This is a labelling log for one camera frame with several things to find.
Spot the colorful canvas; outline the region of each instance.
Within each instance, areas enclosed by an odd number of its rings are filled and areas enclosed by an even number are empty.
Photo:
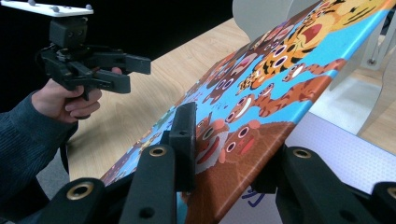
[[[196,102],[197,186],[178,195],[177,219],[221,221],[395,2],[319,1],[278,25],[213,65],[101,179],[133,172],[176,108]]]

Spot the cartoon tiger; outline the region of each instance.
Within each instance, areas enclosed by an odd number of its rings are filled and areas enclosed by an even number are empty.
[[[361,21],[382,9],[383,4],[383,1],[323,1],[306,16],[291,35],[257,63],[252,73],[239,83],[236,95],[247,88],[259,88],[265,80],[299,62],[314,50],[328,33]]]

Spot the cartoon illustration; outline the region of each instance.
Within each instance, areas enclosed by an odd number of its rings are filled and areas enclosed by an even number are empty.
[[[198,135],[197,132],[195,149],[196,174],[216,164],[221,147],[224,145],[229,131],[229,127],[223,119],[216,119],[210,123],[210,117],[211,114],[197,125],[197,131],[199,130],[200,134]]]
[[[249,188],[247,190],[247,194],[242,195],[241,199],[247,200],[247,204],[250,205],[250,207],[256,207],[262,201],[264,196],[265,196],[264,193],[259,193],[255,190],[253,190],[253,188]]]
[[[104,183],[112,184],[120,179],[120,169],[125,163],[130,159],[131,155],[134,153],[134,150],[128,150],[126,154],[117,161],[109,171],[107,171],[101,178]]]
[[[304,72],[310,72],[313,75],[323,75],[326,72],[335,70],[335,71],[340,71],[341,68],[344,67],[344,65],[347,63],[347,60],[345,59],[337,59],[335,61],[332,61],[331,63],[328,63],[324,66],[320,66],[317,63],[311,64],[309,66],[306,66],[305,63],[299,63],[294,65],[288,74],[282,79],[282,81],[288,82],[293,80],[295,77],[300,75],[301,73]]]
[[[296,30],[285,38],[268,56],[265,56],[252,73],[238,85],[243,90],[255,90],[276,74],[292,67],[314,50],[330,32],[344,29],[381,7],[381,1],[325,1],[314,9]]]
[[[222,94],[226,92],[238,78],[241,77],[246,69],[248,69],[248,66],[254,61],[256,57],[257,53],[251,53],[244,57],[234,68],[228,69],[220,79],[217,79],[218,84],[216,85],[215,89],[206,96],[202,103],[205,103],[211,98],[213,98],[210,103],[211,105],[218,101]]]
[[[155,128],[156,130],[159,130],[165,124],[165,122],[167,120],[169,120],[169,118],[171,118],[172,115],[174,115],[175,111],[176,110],[174,107],[172,107],[168,111],[166,111],[166,113],[157,121],[157,123],[153,126],[153,128]]]
[[[275,85],[271,83],[260,92],[257,99],[254,99],[255,96],[253,93],[243,97],[225,121],[232,123],[239,120],[253,106],[260,108],[259,116],[264,118],[294,102],[310,100],[314,103],[325,90],[325,88],[322,88],[322,85],[327,87],[331,81],[332,78],[328,76],[314,77],[291,87],[288,92],[277,99],[271,99],[271,90]]]
[[[226,150],[233,142],[237,147],[226,152],[223,163],[218,162],[195,176],[199,188],[183,199],[187,201],[189,211],[194,211],[187,214],[186,220],[213,217],[214,212],[224,215],[232,206],[224,202],[235,202],[239,199],[246,189],[242,186],[247,186],[253,181],[252,177],[262,170],[264,164],[276,153],[295,127],[293,122],[259,124],[258,121],[253,120],[235,132],[229,133],[229,139],[222,150]]]

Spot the person's hand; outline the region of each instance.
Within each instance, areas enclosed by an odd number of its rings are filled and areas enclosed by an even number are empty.
[[[82,98],[84,87],[77,86],[68,91],[50,79],[40,91],[32,95],[33,107],[41,114],[65,123],[73,123],[78,117],[89,116],[99,109],[98,100],[102,92],[93,89],[89,93],[89,101]]]

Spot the cartoon eye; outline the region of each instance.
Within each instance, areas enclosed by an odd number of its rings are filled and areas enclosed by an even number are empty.
[[[279,54],[281,54],[285,50],[285,48],[286,48],[286,45],[277,49],[276,52],[274,53],[274,57],[277,57]]]
[[[275,44],[271,47],[271,49],[275,49],[279,45],[279,41],[276,41]]]
[[[232,142],[230,145],[227,146],[226,151],[227,151],[227,152],[233,151],[233,149],[235,148],[235,146],[236,146],[236,143],[235,143],[235,142]]]
[[[230,122],[230,120],[233,119],[233,116],[235,115],[235,112],[231,112],[231,114],[227,117],[225,121]]]
[[[324,15],[324,11],[321,10],[320,12],[317,13],[316,16],[317,16],[317,18],[319,18],[319,17],[321,17],[322,15]]]
[[[225,80],[223,79],[223,80],[219,83],[219,85],[216,87],[216,90],[220,89],[220,88],[222,87],[222,85],[224,85],[224,83],[225,83]]]
[[[290,78],[290,74],[287,74],[285,77],[282,78],[282,81],[288,81]]]
[[[280,65],[282,65],[286,60],[288,59],[288,56],[283,56],[280,59],[276,61],[274,64],[274,68],[278,68]]]
[[[227,81],[227,83],[225,83],[225,85],[223,86],[223,89],[226,90],[227,88],[229,88],[231,86],[232,83],[233,83],[233,78],[231,78],[230,80]]]
[[[244,102],[245,102],[245,99],[246,99],[246,97],[243,97],[241,100],[239,100],[239,102],[238,102],[237,105],[241,105],[242,103],[244,103]]]
[[[213,128],[210,127],[204,134],[204,137],[202,138],[203,140],[206,140],[208,137],[210,137],[210,135],[213,133]]]
[[[290,71],[293,72],[294,70],[296,70],[297,67],[298,67],[298,65],[294,65],[294,66],[290,69]]]
[[[259,96],[266,95],[273,87],[274,83],[269,84],[264,90],[260,91]]]
[[[248,127],[245,127],[244,129],[241,130],[241,132],[239,132],[238,137],[243,138],[245,137],[245,135],[247,135],[247,133],[248,133]]]
[[[264,50],[268,50],[269,48],[271,48],[271,45],[267,45]]]
[[[199,122],[198,125],[197,125],[198,128],[201,127],[201,125],[203,125],[203,124],[204,124],[204,121]]]

